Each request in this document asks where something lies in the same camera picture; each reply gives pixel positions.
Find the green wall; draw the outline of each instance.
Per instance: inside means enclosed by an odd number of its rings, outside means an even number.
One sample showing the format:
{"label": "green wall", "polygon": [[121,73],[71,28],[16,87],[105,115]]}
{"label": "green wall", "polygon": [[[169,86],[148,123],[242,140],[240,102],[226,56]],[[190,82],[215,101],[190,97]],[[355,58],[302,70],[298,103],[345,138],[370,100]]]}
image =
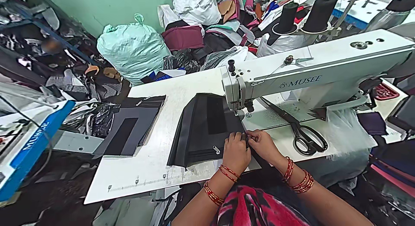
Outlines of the green wall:
{"label": "green wall", "polygon": [[[39,3],[41,0],[30,0]],[[157,6],[169,4],[171,0],[43,0],[82,23],[93,36],[102,34],[108,24],[117,26],[135,22],[134,14],[144,16],[144,24],[153,27],[157,32],[164,31],[160,27]]]}

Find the woman's right hand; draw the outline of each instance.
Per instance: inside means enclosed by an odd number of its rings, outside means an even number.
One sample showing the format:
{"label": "woman's right hand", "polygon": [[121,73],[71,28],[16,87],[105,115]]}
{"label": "woman's right hand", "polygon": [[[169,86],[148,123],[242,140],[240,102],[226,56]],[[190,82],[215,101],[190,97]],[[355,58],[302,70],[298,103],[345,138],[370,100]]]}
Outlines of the woman's right hand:
{"label": "woman's right hand", "polygon": [[268,163],[274,165],[274,161],[285,160],[283,155],[278,151],[271,136],[261,130],[246,131],[249,137],[249,145]]}

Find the mint green plastic bag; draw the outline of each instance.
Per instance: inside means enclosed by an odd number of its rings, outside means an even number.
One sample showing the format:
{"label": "mint green plastic bag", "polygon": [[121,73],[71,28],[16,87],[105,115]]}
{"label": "mint green plastic bag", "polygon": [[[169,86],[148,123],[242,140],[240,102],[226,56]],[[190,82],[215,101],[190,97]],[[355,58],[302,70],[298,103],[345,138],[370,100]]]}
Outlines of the mint green plastic bag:
{"label": "mint green plastic bag", "polygon": [[97,49],[132,86],[137,86],[143,84],[143,77],[163,70],[163,58],[170,51],[160,34],[143,24],[142,15],[135,14],[134,18],[136,23],[107,25]]}

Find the hand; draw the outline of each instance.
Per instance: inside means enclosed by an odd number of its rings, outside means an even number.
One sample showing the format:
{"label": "hand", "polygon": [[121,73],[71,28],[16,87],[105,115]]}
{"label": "hand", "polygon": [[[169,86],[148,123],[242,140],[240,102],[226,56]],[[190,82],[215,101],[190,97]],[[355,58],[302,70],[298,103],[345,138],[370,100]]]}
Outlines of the hand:
{"label": "hand", "polygon": [[285,160],[267,132],[254,130],[246,131],[246,133],[249,138],[249,145],[255,149],[259,156],[268,161],[268,163],[275,165],[275,161],[281,160],[282,158]]}
{"label": "hand", "polygon": [[251,162],[251,149],[246,149],[245,134],[231,133],[225,139],[223,165],[241,175]]}

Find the thread spool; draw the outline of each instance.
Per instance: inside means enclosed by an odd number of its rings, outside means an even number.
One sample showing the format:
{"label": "thread spool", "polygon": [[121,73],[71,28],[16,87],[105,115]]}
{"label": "thread spool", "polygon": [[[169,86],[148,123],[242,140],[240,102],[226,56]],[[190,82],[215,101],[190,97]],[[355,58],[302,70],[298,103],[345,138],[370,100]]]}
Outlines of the thread spool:
{"label": "thread spool", "polygon": [[297,14],[298,3],[290,2],[283,6],[283,11],[280,16],[280,22],[275,27],[275,32],[279,34],[286,34],[293,32],[293,29],[296,27],[294,26],[294,19],[295,15]]}
{"label": "thread spool", "polygon": [[392,0],[386,7],[388,11],[406,12],[415,7],[415,0]]}
{"label": "thread spool", "polygon": [[332,15],[337,0],[316,0],[307,22],[303,26],[306,32],[322,32],[327,28],[327,22]]}

